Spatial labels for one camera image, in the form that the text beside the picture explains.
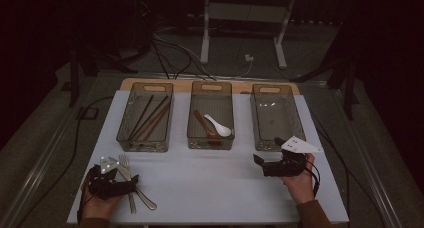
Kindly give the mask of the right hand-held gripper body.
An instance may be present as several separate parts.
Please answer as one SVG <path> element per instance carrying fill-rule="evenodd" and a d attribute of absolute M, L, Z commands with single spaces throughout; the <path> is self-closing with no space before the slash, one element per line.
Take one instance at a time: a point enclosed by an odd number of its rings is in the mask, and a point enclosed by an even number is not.
<path fill-rule="evenodd" d="M 282 152 L 280 161 L 271 161 L 261 166 L 263 174 L 270 177 L 298 176 L 306 168 L 306 154 L 322 153 L 323 149 L 292 136 L 279 147 Z"/>

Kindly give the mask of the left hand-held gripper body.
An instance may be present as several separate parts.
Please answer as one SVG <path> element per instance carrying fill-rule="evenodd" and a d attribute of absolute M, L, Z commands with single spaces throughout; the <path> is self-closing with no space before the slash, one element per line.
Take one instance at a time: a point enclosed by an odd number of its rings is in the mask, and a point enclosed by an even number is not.
<path fill-rule="evenodd" d="M 88 192 L 101 200 L 123 196 L 131 192 L 131 181 L 117 181 L 118 164 L 102 159 L 88 172 Z"/>

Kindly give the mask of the smoky clear plastic bin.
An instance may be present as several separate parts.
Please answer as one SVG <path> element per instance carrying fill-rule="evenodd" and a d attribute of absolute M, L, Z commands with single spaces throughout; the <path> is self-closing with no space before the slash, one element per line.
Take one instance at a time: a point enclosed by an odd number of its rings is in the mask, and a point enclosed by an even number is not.
<path fill-rule="evenodd" d="M 230 83 L 192 83 L 187 138 L 191 149 L 232 148 L 235 131 Z"/>
<path fill-rule="evenodd" d="M 168 99 L 155 113 L 150 122 L 168 102 L 171 102 L 171 105 L 166 113 L 161 117 L 158 124 L 154 127 L 153 131 L 149 134 L 147 140 L 143 140 L 143 138 L 148 134 L 148 130 L 141 135 L 141 139 L 129 140 L 128 137 L 150 95 L 153 95 L 153 99 L 139 126 L 146 120 L 149 114 L 165 96 L 168 96 Z M 167 152 L 172 105 L 173 85 L 171 83 L 134 83 L 130 90 L 121 124 L 116 136 L 116 140 L 121 145 L 122 149 L 125 152 Z"/>
<path fill-rule="evenodd" d="M 305 139 L 294 92 L 289 85 L 254 84 L 251 113 L 257 151 L 279 152 L 281 148 L 275 138 Z"/>

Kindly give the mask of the metal knife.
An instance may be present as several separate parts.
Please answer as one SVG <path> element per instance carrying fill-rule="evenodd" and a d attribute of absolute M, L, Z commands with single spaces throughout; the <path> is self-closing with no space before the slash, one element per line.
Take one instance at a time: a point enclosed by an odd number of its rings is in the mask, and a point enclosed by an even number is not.
<path fill-rule="evenodd" d="M 116 168 L 118 169 L 118 171 L 120 172 L 120 164 L 119 164 L 119 159 L 116 160 L 115 158 L 110 157 L 109 160 L 116 165 Z M 137 194 L 137 196 L 139 197 L 139 199 L 145 204 L 145 206 L 147 208 L 149 208 L 150 210 L 155 210 L 157 208 L 157 205 L 151 201 L 136 185 L 136 191 L 135 193 Z"/>

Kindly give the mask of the white ceramic spoon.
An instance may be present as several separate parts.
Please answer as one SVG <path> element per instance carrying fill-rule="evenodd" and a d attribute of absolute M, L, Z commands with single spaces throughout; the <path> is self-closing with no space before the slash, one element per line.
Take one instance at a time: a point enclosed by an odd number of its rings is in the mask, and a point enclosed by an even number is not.
<path fill-rule="evenodd" d="M 217 133 L 220 136 L 229 137 L 232 134 L 232 131 L 228 127 L 221 125 L 219 122 L 213 119 L 209 114 L 205 114 L 204 117 L 213 124 Z"/>

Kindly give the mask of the black chopstick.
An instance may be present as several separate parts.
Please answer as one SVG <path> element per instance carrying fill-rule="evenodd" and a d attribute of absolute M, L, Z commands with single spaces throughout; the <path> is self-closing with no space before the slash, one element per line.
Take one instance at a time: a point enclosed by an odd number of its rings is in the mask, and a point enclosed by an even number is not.
<path fill-rule="evenodd" d="M 146 126 L 152 117 L 155 115 L 155 113 L 161 108 L 163 103 L 168 99 L 168 96 L 165 96 L 158 105 L 154 108 L 154 110 L 149 114 L 149 116 L 146 118 L 146 120 L 140 125 L 136 126 L 135 130 L 131 133 L 130 139 L 131 140 L 137 140 L 138 137 L 142 134 L 143 127 Z"/>
<path fill-rule="evenodd" d="M 140 122 L 141 122 L 141 120 L 142 120 L 142 118 L 143 118 L 143 116 L 144 116 L 144 114 L 145 114 L 146 110 L 147 110 L 147 109 L 148 109 L 148 107 L 150 106 L 150 103 L 151 103 L 152 99 L 153 99 L 153 95 L 150 95 L 149 99 L 147 100 L 147 103 L 146 103 L 145 107 L 143 108 L 143 110 L 142 110 L 142 112 L 141 112 L 140 116 L 139 116 L 139 117 L 138 117 L 138 119 L 137 119 L 136 124 L 134 125 L 134 127 L 133 127 L 133 129 L 132 129 L 132 131 L 131 131 L 131 133 L 130 133 L 130 135 L 129 135 L 129 137 L 128 137 L 128 139 L 129 139 L 129 140 L 132 140 L 132 139 L 133 139 L 132 137 L 133 137 L 133 136 L 134 136 L 134 134 L 136 133 L 136 131 L 137 131 L 137 129 L 138 129 L 138 126 L 139 126 L 139 124 L 140 124 Z"/>

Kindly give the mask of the brown wooden spoon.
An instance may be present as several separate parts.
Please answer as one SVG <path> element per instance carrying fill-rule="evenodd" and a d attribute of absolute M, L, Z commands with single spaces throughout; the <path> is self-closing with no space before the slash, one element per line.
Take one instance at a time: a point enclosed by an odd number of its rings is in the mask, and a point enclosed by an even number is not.
<path fill-rule="evenodd" d="M 208 138 L 208 143 L 211 146 L 221 146 L 222 143 L 219 140 L 219 137 L 217 134 L 215 134 L 206 124 L 203 116 L 200 114 L 200 112 L 198 110 L 194 111 L 194 115 L 196 116 L 197 120 L 200 122 L 200 124 L 202 125 L 202 127 L 206 130 L 207 133 L 207 138 Z"/>

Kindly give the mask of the person's left hand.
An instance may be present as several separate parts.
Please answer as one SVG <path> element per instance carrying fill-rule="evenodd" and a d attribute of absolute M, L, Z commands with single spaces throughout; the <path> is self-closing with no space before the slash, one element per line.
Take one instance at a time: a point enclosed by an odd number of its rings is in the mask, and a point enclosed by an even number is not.
<path fill-rule="evenodd" d="M 97 196 L 92 195 L 88 188 L 85 188 L 82 218 L 99 218 L 109 220 L 121 200 L 121 196 L 102 200 Z"/>

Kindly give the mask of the person's right hand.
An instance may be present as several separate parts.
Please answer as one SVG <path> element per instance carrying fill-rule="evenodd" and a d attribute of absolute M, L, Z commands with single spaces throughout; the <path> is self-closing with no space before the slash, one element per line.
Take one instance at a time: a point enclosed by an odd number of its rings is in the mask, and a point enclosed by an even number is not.
<path fill-rule="evenodd" d="M 304 204 L 314 200 L 312 168 L 315 157 L 312 154 L 306 154 L 306 168 L 298 176 L 281 177 L 283 184 L 296 205 Z"/>

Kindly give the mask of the white table mat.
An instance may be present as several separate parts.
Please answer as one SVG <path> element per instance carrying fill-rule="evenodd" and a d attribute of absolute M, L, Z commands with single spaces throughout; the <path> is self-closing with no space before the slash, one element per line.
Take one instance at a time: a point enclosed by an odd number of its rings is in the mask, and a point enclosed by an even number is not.
<path fill-rule="evenodd" d="M 117 158 L 123 151 L 116 141 L 129 91 L 115 93 L 87 170 L 101 157 Z M 190 94 L 174 95 L 169 148 L 165 153 L 127 153 L 131 173 L 154 203 L 149 210 L 135 197 L 137 214 L 123 198 L 111 221 L 120 225 L 253 225 L 297 222 L 287 188 L 278 178 L 264 177 L 253 161 L 256 153 L 250 95 L 233 95 L 235 139 L 230 150 L 189 149 L 187 117 Z M 349 221 L 325 153 L 315 155 L 321 174 L 317 193 L 333 223 Z"/>

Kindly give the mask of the black floor box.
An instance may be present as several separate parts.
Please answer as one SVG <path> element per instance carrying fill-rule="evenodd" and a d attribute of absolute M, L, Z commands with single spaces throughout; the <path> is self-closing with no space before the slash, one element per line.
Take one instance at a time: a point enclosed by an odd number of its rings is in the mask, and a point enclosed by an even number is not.
<path fill-rule="evenodd" d="M 77 115 L 78 120 L 95 120 L 99 115 L 98 108 L 81 107 Z"/>

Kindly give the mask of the black tripod stand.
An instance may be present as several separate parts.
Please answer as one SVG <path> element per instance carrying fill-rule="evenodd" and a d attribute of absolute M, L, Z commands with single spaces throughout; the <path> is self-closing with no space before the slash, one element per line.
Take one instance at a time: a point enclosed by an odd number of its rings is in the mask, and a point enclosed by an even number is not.
<path fill-rule="evenodd" d="M 106 62 L 114 69 L 123 73 L 135 73 L 135 70 L 129 69 L 122 63 L 109 57 L 106 53 L 95 48 L 93 45 L 84 44 L 78 41 L 73 42 L 69 50 L 70 81 L 62 86 L 63 91 L 70 92 L 69 107 L 74 107 L 80 96 L 79 70 L 82 69 L 88 76 L 95 76 L 97 74 L 98 68 L 94 58 L 99 58 L 101 61 Z"/>
<path fill-rule="evenodd" d="M 352 105 L 358 53 L 358 42 L 354 35 L 355 29 L 351 24 L 347 21 L 343 22 L 319 67 L 304 75 L 290 79 L 291 82 L 303 83 L 332 70 L 326 85 L 329 89 L 339 89 L 344 85 L 343 110 L 350 120 L 353 119 Z"/>

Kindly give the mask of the white metal stand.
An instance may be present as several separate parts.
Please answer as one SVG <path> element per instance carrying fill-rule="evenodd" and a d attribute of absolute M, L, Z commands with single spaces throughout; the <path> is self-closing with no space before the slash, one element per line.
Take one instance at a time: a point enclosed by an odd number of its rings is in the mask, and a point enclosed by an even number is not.
<path fill-rule="evenodd" d="M 275 54 L 280 69 L 287 68 L 287 61 L 283 51 L 285 36 L 293 6 L 296 0 L 288 0 L 285 6 L 266 6 L 238 3 L 223 3 L 204 0 L 203 39 L 200 52 L 200 62 L 207 64 L 209 60 L 211 20 L 248 21 L 279 24 L 281 29 L 273 37 Z"/>

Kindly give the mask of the metal floor rail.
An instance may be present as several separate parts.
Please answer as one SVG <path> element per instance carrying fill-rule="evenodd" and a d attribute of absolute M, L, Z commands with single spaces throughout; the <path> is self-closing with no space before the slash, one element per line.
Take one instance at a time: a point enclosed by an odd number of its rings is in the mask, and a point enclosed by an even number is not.
<path fill-rule="evenodd" d="M 366 150 L 364 142 L 361 140 L 358 131 L 354 127 L 353 122 L 348 118 L 344 111 L 344 99 L 342 94 L 336 90 L 330 90 L 337 107 L 338 113 L 341 116 L 345 127 L 348 130 L 350 137 L 353 140 L 354 147 L 358 154 L 359 163 L 364 170 L 368 184 L 372 190 L 373 198 L 377 205 L 377 210 L 382 216 L 383 223 L 386 228 L 404 228 L 400 219 L 393 208 L 392 202 L 386 192 L 386 189 L 379 178 L 377 170 L 372 164 L 369 153 Z"/>
<path fill-rule="evenodd" d="M 80 87 L 76 100 L 54 89 L 0 152 L 0 228 L 14 228 L 26 214 L 49 164 L 92 84 Z"/>

